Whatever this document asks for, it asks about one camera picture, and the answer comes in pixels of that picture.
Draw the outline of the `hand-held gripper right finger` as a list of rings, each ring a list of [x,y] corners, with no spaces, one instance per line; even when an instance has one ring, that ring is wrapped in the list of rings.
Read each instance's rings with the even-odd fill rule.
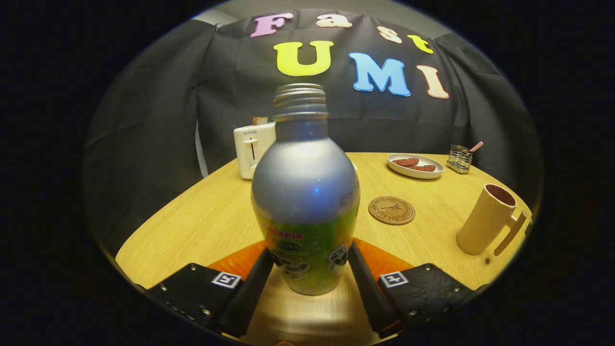
[[[423,329],[489,287],[470,289],[433,263],[415,266],[358,238],[348,261],[371,329],[382,339]]]

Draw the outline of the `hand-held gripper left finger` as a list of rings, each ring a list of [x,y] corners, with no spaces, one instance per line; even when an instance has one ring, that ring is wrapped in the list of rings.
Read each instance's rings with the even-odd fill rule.
[[[259,241],[207,266],[188,263],[145,294],[191,324],[239,338],[273,266],[273,255]]]

